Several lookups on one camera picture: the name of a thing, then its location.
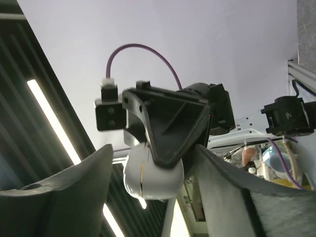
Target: corrugated ceiling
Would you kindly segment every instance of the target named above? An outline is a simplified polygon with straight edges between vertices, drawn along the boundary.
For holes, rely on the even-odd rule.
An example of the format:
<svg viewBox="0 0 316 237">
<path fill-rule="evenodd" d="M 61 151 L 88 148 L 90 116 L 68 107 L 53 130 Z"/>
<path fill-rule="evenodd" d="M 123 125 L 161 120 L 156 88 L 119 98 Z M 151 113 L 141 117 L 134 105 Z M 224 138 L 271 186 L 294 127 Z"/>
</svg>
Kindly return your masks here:
<svg viewBox="0 0 316 237">
<path fill-rule="evenodd" d="M 0 5 L 4 9 L 20 11 Z M 1 190 L 19 189 L 72 165 L 27 86 L 30 79 L 37 80 L 79 157 L 95 151 L 27 21 L 0 20 Z M 167 203 L 147 201 L 142 209 L 124 189 L 121 164 L 113 166 L 107 204 L 126 237 L 161 235 Z M 114 236 L 106 222 L 101 236 Z"/>
</svg>

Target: gray floor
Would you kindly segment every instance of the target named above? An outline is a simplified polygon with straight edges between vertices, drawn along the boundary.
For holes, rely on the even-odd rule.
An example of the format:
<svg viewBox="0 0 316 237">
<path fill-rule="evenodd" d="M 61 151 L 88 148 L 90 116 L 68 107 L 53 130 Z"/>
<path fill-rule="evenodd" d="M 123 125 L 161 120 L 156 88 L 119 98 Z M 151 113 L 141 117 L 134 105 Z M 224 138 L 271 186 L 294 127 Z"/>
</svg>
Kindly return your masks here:
<svg viewBox="0 0 316 237">
<path fill-rule="evenodd" d="M 299 65 L 316 73 L 316 0 L 298 0 Z"/>
</svg>

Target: white panel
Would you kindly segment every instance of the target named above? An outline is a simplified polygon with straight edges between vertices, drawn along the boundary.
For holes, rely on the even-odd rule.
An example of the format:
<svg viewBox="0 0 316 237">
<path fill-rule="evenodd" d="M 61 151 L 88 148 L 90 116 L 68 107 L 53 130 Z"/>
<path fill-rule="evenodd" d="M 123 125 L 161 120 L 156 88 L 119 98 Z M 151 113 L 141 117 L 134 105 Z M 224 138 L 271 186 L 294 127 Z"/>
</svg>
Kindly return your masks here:
<svg viewBox="0 0 316 237">
<path fill-rule="evenodd" d="M 99 133 L 93 101 L 110 53 L 137 42 L 153 47 L 183 86 L 223 83 L 236 118 L 285 95 L 287 60 L 296 56 L 296 0 L 19 0 L 94 146 L 123 148 L 122 132 Z M 119 90 L 137 79 L 176 89 L 149 52 L 115 59 Z"/>
</svg>

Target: purple cable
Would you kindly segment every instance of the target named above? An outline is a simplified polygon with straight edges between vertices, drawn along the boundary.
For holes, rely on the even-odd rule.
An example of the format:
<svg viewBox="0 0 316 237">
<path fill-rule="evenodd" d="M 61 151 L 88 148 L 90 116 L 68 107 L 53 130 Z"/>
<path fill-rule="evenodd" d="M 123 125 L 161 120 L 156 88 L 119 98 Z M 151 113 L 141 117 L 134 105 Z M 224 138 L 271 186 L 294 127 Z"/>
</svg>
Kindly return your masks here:
<svg viewBox="0 0 316 237">
<path fill-rule="evenodd" d="M 282 164 L 282 167 L 286 173 L 286 176 L 288 177 L 288 179 L 294 184 L 294 186 L 298 189 L 303 189 L 303 187 L 301 185 L 299 185 L 292 177 L 290 171 L 288 170 L 287 166 L 286 166 L 286 163 L 285 163 L 285 160 L 282 156 L 282 153 L 280 151 L 280 149 L 277 147 L 277 144 L 269 137 L 266 137 L 266 139 L 271 142 L 271 144 L 274 146 L 275 150 L 276 150 L 276 153 L 278 154 L 278 156 L 280 157 L 280 161 L 281 161 L 281 164 Z"/>
<path fill-rule="evenodd" d="M 171 64 L 165 59 L 165 57 L 163 57 L 160 53 L 158 53 L 156 50 L 146 46 L 146 45 L 143 45 L 143 44 L 139 44 L 139 43 L 128 43 L 128 44 L 125 44 L 125 45 L 122 45 L 121 47 L 118 47 L 109 57 L 108 59 L 108 63 L 107 63 L 107 68 L 106 68 L 106 73 L 105 73 L 105 77 L 106 78 L 110 78 L 111 77 L 111 65 L 112 65 L 112 62 L 113 62 L 113 59 L 114 57 L 119 53 L 121 52 L 122 50 L 126 49 L 126 48 L 142 48 L 142 49 L 146 49 L 148 50 L 149 52 L 153 53 L 154 55 L 158 56 L 158 58 L 160 58 L 166 65 L 167 67 L 171 70 L 176 82 L 177 82 L 177 85 L 179 87 L 179 90 L 182 89 L 182 86 L 181 86 L 181 83 L 180 83 L 180 80 L 179 80 L 179 77 L 176 73 L 176 71 L 173 69 L 173 67 L 171 66 Z"/>
</svg>

